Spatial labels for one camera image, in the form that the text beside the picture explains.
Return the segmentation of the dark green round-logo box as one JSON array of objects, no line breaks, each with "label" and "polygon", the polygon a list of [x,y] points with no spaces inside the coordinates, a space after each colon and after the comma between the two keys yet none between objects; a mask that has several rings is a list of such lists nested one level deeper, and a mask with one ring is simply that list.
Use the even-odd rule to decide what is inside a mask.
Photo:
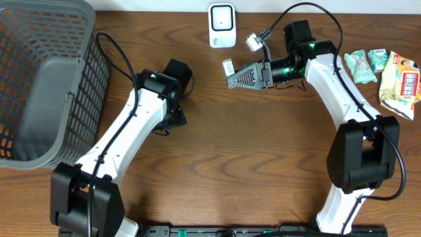
[{"label": "dark green round-logo box", "polygon": [[227,78],[235,74],[234,65],[231,59],[226,59],[222,61],[222,66]]}]

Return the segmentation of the orange tissue pack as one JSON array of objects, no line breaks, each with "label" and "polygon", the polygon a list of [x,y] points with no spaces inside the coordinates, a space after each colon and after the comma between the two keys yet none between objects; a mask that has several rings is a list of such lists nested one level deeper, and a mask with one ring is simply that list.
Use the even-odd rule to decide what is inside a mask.
[{"label": "orange tissue pack", "polygon": [[421,83],[418,85],[417,94],[414,100],[415,103],[421,102]]}]

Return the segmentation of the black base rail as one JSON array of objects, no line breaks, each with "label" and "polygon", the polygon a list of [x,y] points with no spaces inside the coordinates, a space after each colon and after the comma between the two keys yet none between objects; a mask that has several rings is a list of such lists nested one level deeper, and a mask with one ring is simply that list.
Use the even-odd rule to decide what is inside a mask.
[{"label": "black base rail", "polygon": [[355,236],[388,237],[383,227],[356,227],[348,234],[327,234],[315,228],[298,224],[281,224],[277,227],[171,227],[141,226],[140,237],[254,237],[254,236]]}]

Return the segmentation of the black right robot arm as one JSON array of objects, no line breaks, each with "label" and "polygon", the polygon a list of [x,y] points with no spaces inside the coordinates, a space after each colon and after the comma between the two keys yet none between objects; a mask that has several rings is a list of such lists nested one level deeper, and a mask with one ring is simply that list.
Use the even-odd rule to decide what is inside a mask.
[{"label": "black right robot arm", "polygon": [[330,40],[313,38],[307,20],[284,27],[286,58],[265,58],[235,69],[231,59],[222,66],[229,88],[261,90],[302,78],[319,94],[337,130],[327,157],[332,187],[316,228],[330,234],[349,234],[365,198],[393,176],[400,126],[383,117],[359,92]]}]

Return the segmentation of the dark grey plastic basket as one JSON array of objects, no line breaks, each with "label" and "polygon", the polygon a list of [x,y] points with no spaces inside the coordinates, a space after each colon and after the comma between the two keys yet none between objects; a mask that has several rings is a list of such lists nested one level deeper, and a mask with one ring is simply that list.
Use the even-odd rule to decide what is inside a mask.
[{"label": "dark grey plastic basket", "polygon": [[74,164],[92,147],[109,85],[85,1],[1,2],[1,166]]}]

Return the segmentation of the teal snack wrapper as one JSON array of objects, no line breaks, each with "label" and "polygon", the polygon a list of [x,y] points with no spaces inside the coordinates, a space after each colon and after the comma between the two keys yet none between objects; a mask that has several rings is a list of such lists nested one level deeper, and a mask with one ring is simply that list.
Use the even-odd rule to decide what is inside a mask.
[{"label": "teal snack wrapper", "polygon": [[354,83],[367,84],[378,81],[367,61],[365,50],[361,49],[352,53],[346,53],[344,57]]}]

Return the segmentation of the small teal tissue pack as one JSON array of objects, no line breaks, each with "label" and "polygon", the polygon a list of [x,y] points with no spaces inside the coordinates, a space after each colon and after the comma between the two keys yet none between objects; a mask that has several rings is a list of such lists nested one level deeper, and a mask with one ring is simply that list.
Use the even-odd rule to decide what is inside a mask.
[{"label": "small teal tissue pack", "polygon": [[372,49],[368,52],[370,66],[374,73],[382,72],[387,64],[386,49]]}]

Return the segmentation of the white barcode scanner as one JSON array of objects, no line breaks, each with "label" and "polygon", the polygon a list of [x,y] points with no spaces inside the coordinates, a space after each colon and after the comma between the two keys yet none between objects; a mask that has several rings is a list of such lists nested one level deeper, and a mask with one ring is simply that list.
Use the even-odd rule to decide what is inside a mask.
[{"label": "white barcode scanner", "polygon": [[236,44],[235,7],[231,3],[214,3],[208,7],[209,45],[231,48]]}]

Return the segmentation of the yellow wet wipes pack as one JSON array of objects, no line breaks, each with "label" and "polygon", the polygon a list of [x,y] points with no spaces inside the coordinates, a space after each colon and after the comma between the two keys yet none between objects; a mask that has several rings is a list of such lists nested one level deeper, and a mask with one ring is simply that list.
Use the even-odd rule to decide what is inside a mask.
[{"label": "yellow wet wipes pack", "polygon": [[420,83],[420,67],[411,59],[390,51],[379,89],[381,106],[414,120],[415,97]]}]

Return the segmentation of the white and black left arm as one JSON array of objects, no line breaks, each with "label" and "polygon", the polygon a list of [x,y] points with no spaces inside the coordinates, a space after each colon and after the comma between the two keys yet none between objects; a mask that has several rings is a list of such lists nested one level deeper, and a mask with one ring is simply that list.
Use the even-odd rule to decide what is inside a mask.
[{"label": "white and black left arm", "polygon": [[50,221],[79,236],[136,236],[139,224],[126,216],[120,185],[150,133],[182,119],[179,106],[194,79],[188,66],[163,72],[145,69],[123,110],[99,141],[75,164],[60,163],[51,176]]}]

